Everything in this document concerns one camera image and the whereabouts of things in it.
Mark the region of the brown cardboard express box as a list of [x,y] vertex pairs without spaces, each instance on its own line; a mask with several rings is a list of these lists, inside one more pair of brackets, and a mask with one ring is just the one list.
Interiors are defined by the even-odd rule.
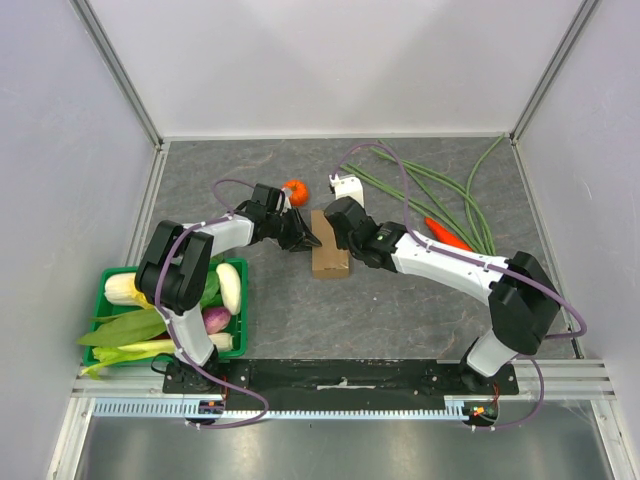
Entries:
[[334,230],[322,210],[311,211],[311,230],[321,242],[312,248],[312,275],[318,280],[347,278],[350,274],[349,254],[337,247]]

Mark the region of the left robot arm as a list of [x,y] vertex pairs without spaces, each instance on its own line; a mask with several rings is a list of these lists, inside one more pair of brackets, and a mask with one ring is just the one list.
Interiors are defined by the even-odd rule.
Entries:
[[135,286],[161,315],[175,356],[189,364],[185,382],[198,393],[211,392],[220,378],[218,367],[208,362],[216,347],[199,307],[210,259],[264,239],[290,252],[322,245],[283,190],[257,184],[250,199],[219,218],[189,225],[159,222],[142,256]]

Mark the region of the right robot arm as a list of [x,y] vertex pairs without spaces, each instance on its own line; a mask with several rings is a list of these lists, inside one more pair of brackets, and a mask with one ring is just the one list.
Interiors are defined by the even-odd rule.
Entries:
[[473,394],[491,388],[517,355],[534,355],[560,305],[540,263],[530,254],[486,257],[433,241],[396,222],[376,223],[354,199],[324,210],[336,245],[367,267],[427,278],[465,293],[489,308],[491,329],[465,352],[452,383]]

